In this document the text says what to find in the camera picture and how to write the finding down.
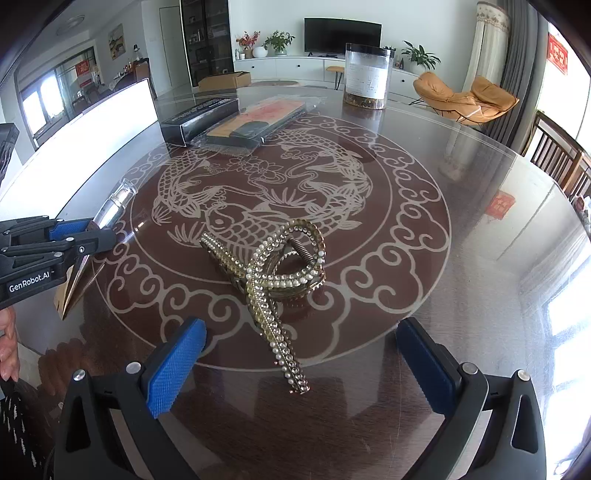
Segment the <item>television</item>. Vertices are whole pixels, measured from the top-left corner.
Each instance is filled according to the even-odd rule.
[[[345,54],[347,43],[379,47],[382,25],[341,18],[305,18],[304,51]]]

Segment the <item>glossy wooden table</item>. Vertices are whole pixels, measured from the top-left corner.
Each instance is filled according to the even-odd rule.
[[[192,314],[206,321],[208,343],[161,421],[202,479],[400,478],[442,420],[397,351],[396,324],[413,314],[458,361],[531,374],[548,477],[560,476],[591,416],[591,247],[558,185],[421,109],[371,112],[308,88],[238,91],[241,106],[279,94],[325,100],[252,157],[162,144],[109,160],[65,205],[62,218],[93,216],[122,176],[140,187],[118,224],[121,243],[94,260],[96,281],[64,322],[51,294],[17,308],[23,344],[41,354],[42,385],[29,393],[48,425],[76,368],[142,361]],[[194,103],[157,109],[166,118]],[[154,125],[130,144],[158,134]],[[302,216],[326,237],[327,284],[282,311],[311,386],[300,396],[197,239],[207,229],[247,259]]]

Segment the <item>blue textured pad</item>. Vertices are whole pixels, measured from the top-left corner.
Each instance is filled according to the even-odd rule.
[[[455,385],[410,322],[400,322],[396,341],[431,409],[446,417],[453,414],[456,409]]]
[[[60,222],[49,232],[49,240],[63,240],[68,235],[86,230],[89,220],[73,220],[71,222]]]
[[[146,403],[154,418],[168,412],[173,406],[179,390],[205,346],[206,335],[205,322],[197,319],[178,339],[150,380]]]

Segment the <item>white vase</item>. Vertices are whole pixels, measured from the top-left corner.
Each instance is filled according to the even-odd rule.
[[[252,50],[252,56],[254,56],[256,59],[263,59],[267,55],[269,55],[269,51],[265,47],[255,47]]]
[[[415,75],[421,76],[423,73],[427,71],[427,69],[425,68],[425,65],[419,65],[411,61],[408,65],[408,71],[414,73]]]

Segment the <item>black jar lid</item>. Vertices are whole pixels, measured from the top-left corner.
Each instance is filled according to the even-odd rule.
[[[372,47],[370,45],[359,45],[356,43],[347,43],[347,51],[356,51],[358,53],[369,53],[379,57],[394,57],[394,50],[389,48]]]

